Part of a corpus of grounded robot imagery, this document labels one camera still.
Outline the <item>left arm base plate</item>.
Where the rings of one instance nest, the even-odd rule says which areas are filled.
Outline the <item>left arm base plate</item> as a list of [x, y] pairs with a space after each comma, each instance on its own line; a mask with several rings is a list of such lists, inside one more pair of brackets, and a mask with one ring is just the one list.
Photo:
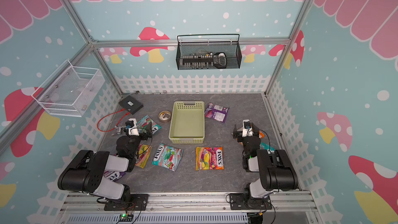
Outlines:
[[107, 200], [104, 211], [145, 211], [148, 194], [131, 194], [126, 200]]

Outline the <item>green plastic basket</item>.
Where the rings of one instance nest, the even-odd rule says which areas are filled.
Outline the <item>green plastic basket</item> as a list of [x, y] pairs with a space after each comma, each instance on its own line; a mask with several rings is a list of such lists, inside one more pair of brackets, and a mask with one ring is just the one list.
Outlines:
[[173, 144], [203, 144], [205, 103], [176, 101], [173, 105], [169, 139]]

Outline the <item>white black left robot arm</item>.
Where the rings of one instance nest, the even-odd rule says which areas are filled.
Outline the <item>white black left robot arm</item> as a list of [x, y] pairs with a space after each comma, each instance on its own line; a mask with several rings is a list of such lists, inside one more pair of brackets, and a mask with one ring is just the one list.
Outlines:
[[117, 140], [117, 154], [108, 151], [81, 150], [61, 173], [58, 188], [83, 192], [117, 203], [132, 203], [130, 188], [104, 176], [105, 171], [132, 172], [141, 141], [152, 138], [152, 125], [129, 128]]

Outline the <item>teal Fox's mint bag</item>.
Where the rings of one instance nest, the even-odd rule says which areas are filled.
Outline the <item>teal Fox's mint bag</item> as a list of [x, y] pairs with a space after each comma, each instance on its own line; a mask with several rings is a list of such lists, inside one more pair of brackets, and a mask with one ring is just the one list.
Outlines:
[[148, 125], [151, 126], [152, 134], [155, 134], [158, 130], [161, 129], [161, 126], [155, 123], [148, 115], [146, 115], [137, 122], [137, 127], [139, 128], [140, 133], [146, 130]]
[[175, 172], [182, 159], [182, 155], [183, 149], [160, 143], [155, 152], [152, 164]]

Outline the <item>yellow Fox's fruits bag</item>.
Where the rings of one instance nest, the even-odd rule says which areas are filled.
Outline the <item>yellow Fox's fruits bag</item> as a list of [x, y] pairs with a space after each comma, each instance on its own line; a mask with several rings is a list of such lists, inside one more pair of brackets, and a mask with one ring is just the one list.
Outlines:
[[137, 152], [137, 159], [135, 166], [144, 169], [145, 165], [149, 159], [151, 153], [152, 146], [140, 144], [139, 150]]

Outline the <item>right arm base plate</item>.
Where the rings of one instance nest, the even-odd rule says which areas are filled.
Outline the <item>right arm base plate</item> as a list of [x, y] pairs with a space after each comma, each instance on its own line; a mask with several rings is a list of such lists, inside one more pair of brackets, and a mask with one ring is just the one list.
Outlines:
[[266, 198], [253, 198], [244, 194], [228, 194], [226, 201], [229, 203], [231, 210], [259, 210], [261, 212], [271, 210], [271, 200]]

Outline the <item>purple Fox's berries bag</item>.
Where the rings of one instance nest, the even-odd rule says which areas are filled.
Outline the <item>purple Fox's berries bag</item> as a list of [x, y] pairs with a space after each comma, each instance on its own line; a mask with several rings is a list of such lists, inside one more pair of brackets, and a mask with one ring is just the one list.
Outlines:
[[111, 181], [116, 181], [121, 179], [126, 172], [118, 172], [118, 171], [104, 171], [103, 176]]

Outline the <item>orange Fox's fruits bag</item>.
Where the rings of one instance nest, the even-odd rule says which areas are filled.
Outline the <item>orange Fox's fruits bag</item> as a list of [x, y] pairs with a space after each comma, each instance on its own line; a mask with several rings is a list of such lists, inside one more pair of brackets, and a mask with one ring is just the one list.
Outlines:
[[223, 147], [197, 147], [195, 170], [223, 170]]

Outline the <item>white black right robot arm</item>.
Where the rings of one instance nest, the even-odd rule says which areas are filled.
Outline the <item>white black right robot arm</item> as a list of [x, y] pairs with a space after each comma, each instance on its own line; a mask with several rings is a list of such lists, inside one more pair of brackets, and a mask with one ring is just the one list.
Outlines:
[[243, 120], [243, 127], [234, 128], [233, 137], [243, 145], [242, 164], [246, 172], [258, 173], [259, 179], [249, 183], [243, 193], [245, 200], [259, 200], [280, 192], [297, 190], [298, 176], [283, 149], [262, 149], [261, 136], [268, 141], [268, 134], [250, 120]]

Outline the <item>purple candy bag back side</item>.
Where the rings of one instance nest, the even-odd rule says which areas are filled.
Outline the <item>purple candy bag back side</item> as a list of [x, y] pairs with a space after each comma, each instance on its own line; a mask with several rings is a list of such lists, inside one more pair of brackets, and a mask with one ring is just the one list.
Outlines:
[[207, 105], [204, 115], [206, 118], [225, 123], [229, 110], [230, 110], [229, 107], [224, 107], [214, 103], [209, 103]]

